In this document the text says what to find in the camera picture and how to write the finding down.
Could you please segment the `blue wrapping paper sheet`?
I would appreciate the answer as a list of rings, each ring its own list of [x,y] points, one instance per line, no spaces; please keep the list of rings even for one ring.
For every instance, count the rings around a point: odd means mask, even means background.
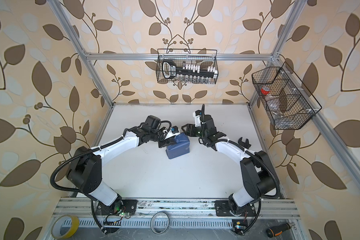
[[[167,146],[166,149],[167,157],[170,160],[186,155],[190,152],[190,140],[185,133],[175,136],[174,140],[175,143]]]

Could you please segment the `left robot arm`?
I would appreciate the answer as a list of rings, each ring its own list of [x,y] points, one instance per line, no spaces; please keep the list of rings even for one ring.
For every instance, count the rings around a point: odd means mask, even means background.
[[[79,150],[75,156],[53,171],[50,177],[51,186],[64,192],[81,193],[107,207],[115,205],[121,200],[121,196],[104,182],[103,167],[120,154],[150,141],[158,143],[159,148],[174,145],[175,136],[179,134],[179,128],[170,121],[150,115],[139,126],[125,129],[122,136],[115,140]],[[62,187],[56,182],[57,174],[65,166],[69,166],[66,178],[74,184],[74,188]]]

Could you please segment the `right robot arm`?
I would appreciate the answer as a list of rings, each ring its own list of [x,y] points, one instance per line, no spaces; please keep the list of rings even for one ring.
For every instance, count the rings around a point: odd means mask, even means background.
[[[222,153],[237,163],[241,169],[243,186],[228,198],[228,208],[233,216],[240,216],[245,208],[261,199],[278,199],[281,196],[280,181],[267,153],[249,150],[250,144],[239,139],[229,140],[217,131],[211,115],[205,114],[205,105],[193,113],[194,124],[182,126],[188,137],[199,138],[199,143]]]

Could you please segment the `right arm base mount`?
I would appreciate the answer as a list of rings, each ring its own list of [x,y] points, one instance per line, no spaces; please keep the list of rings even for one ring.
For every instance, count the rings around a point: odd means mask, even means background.
[[[254,217],[256,210],[254,206],[250,204],[243,207],[237,207],[233,201],[230,200],[218,200],[215,201],[215,210],[218,217]]]

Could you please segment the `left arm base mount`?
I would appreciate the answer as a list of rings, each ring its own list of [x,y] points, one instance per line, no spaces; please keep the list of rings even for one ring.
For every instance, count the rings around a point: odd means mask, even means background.
[[[99,202],[98,210],[102,216],[108,216],[111,214],[120,215],[127,214],[127,216],[133,215],[137,210],[138,200],[135,199],[121,199],[116,200],[110,206],[106,206],[103,203]]]

